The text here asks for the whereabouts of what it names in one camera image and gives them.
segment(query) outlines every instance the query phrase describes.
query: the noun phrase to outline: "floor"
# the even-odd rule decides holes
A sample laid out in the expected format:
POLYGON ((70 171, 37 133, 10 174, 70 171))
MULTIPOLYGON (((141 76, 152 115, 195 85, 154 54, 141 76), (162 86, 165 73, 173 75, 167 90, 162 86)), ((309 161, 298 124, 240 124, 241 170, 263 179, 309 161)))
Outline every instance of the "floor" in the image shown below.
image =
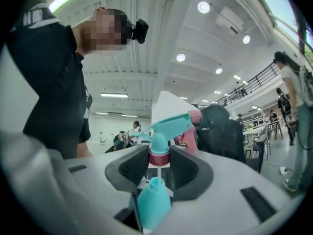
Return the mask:
POLYGON ((280 175, 279 168, 284 166, 286 168, 294 168, 295 154, 296 154, 296 144, 294 146, 289 146, 289 136, 287 133, 287 128, 283 127, 283 139, 280 135, 277 135, 277 139, 270 141, 271 155, 268 155, 268 160, 266 160, 266 154, 264 154, 264 162, 262 165, 261 175, 271 180, 277 186, 281 187, 286 191, 286 193, 294 198, 299 194, 305 193, 305 190, 300 189, 299 191, 292 193, 283 187, 283 181, 292 175, 292 171, 288 171, 287 175, 280 175))

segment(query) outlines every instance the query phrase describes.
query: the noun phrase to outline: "white ceiling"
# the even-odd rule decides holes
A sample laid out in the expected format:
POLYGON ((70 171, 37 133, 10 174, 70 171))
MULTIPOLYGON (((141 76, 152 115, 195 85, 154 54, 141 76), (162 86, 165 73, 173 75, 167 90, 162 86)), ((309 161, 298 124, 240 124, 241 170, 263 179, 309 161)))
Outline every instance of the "white ceiling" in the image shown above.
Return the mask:
POLYGON ((235 0, 70 0, 55 15, 73 26, 98 6, 123 10, 133 24, 142 18, 149 30, 144 44, 132 41, 118 56, 99 52, 85 57, 83 72, 94 98, 92 113, 148 118, 161 90, 187 97, 190 103, 217 100, 212 95, 215 90, 223 94, 232 91, 235 74, 249 80, 270 64, 273 50, 278 48, 266 45, 259 28, 235 0), (209 13, 198 11, 200 1, 212 3, 209 13), (244 21, 244 31, 250 30, 248 45, 242 42, 245 32, 232 36, 216 24, 225 6, 244 21), (186 56, 183 62, 176 60, 180 53, 186 56), (215 74, 218 67, 223 69, 219 75, 215 74), (100 95, 123 92, 128 99, 100 95))

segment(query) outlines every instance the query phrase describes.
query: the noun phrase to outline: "white table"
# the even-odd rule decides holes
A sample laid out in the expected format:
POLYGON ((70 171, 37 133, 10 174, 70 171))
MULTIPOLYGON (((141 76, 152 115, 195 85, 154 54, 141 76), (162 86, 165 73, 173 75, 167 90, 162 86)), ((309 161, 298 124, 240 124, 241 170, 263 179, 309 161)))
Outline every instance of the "white table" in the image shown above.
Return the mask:
POLYGON ((243 132, 244 135, 248 136, 252 157, 254 157, 254 155, 253 155, 253 143, 254 143, 253 142, 254 141, 253 136, 255 133, 259 133, 259 132, 263 131, 264 128, 265 128, 265 126, 261 126, 261 127, 257 127, 257 128, 248 128, 247 130, 245 130, 243 132))

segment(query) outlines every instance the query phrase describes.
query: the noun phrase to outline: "person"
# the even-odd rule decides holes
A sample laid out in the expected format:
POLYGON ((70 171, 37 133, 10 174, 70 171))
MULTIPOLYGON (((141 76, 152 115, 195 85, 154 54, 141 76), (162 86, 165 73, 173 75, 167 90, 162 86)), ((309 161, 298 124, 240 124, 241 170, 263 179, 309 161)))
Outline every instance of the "person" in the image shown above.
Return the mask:
POLYGON ((244 129, 244 120, 242 119, 242 115, 241 114, 238 114, 238 118, 237 118, 237 121, 240 123, 242 129, 244 129))
POLYGON ((135 121, 133 127, 127 132, 128 138, 133 145, 137 142, 137 137, 134 134, 139 132, 141 132, 141 125, 139 121, 135 121))
POLYGON ((283 52, 276 52, 273 62, 278 66, 281 77, 288 89, 291 104, 290 126, 298 133, 297 153, 294 173, 283 185, 289 191, 295 192, 299 188, 309 187, 313 177, 313 108, 307 107, 301 96, 299 80, 300 66, 283 52), (304 152, 307 152, 307 164, 302 173, 304 152))
POLYGON ((105 153, 110 153, 113 151, 119 151, 128 147, 131 147, 129 145, 128 139, 125 135, 125 131, 120 131, 119 134, 117 134, 113 139, 114 145, 111 146, 105 153))
POLYGON ((291 114, 290 98, 289 98, 289 95, 288 94, 285 95, 280 88, 276 88, 276 93, 278 95, 278 99, 277 99, 278 108, 280 109, 283 115, 285 124, 288 128, 288 135, 289 135, 289 140, 290 140, 289 145, 292 146, 295 132, 289 127, 289 125, 286 122, 286 116, 291 114))
POLYGON ((275 121, 278 120, 277 113, 274 112, 274 110, 271 110, 271 111, 270 111, 270 117, 269 117, 269 119, 270 119, 270 122, 271 122, 271 123, 273 123, 273 122, 275 122, 275 121))
POLYGON ((71 28, 59 23, 46 0, 27 0, 6 42, 39 96, 23 132, 64 159, 92 156, 86 143, 92 97, 81 61, 93 51, 122 49, 131 37, 131 23, 122 11, 100 8, 71 28))
POLYGON ((248 95, 248 93, 246 92, 246 90, 243 88, 242 85, 239 84, 239 82, 237 81, 237 86, 238 86, 238 89, 239 91, 241 92, 241 95, 244 97, 246 95, 248 95))

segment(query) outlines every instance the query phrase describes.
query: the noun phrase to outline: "trigger sprayer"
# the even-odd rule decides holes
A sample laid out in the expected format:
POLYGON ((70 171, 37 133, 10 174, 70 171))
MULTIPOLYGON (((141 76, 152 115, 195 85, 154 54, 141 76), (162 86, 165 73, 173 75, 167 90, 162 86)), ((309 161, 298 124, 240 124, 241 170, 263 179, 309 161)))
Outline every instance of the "trigger sprayer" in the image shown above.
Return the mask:
POLYGON ((199 122, 200 118, 201 111, 192 110, 188 113, 159 121, 150 126, 154 130, 152 137, 144 133, 147 130, 143 133, 135 133, 134 136, 142 137, 151 142, 149 163, 155 166, 163 166, 169 163, 168 141, 173 138, 185 142, 192 151, 197 150, 193 136, 195 127, 192 123, 199 122))

